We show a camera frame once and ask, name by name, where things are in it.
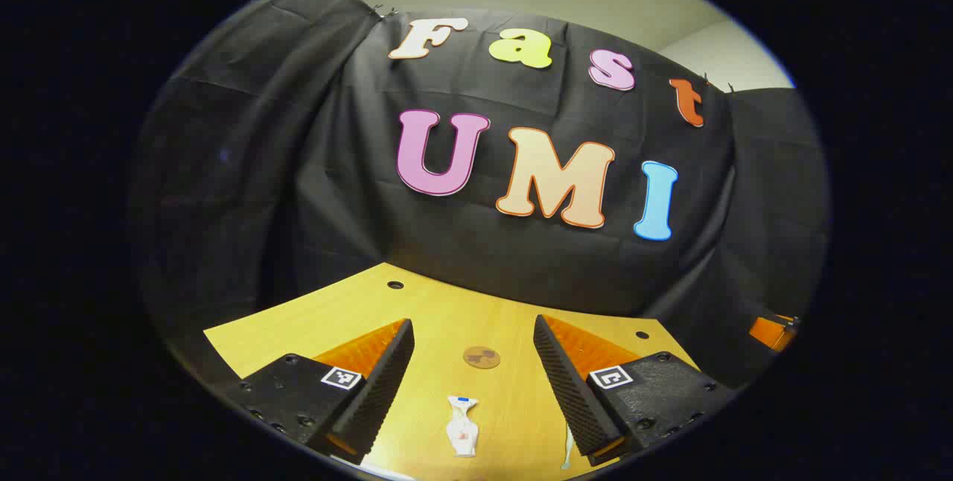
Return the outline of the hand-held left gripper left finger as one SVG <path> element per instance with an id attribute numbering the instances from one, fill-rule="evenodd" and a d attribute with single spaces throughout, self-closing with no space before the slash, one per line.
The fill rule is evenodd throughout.
<path id="1" fill-rule="evenodd" d="M 260 422 L 317 453 L 354 464 L 370 453 L 415 348 L 399 319 L 323 354 L 286 353 L 225 387 Z"/>

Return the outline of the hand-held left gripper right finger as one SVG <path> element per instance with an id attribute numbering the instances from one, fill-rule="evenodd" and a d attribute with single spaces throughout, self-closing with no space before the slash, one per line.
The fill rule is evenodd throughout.
<path id="1" fill-rule="evenodd" d="M 535 318 L 533 343 L 576 447 L 592 466 L 643 453 L 736 397 L 673 352 L 638 355 L 549 315 Z"/>

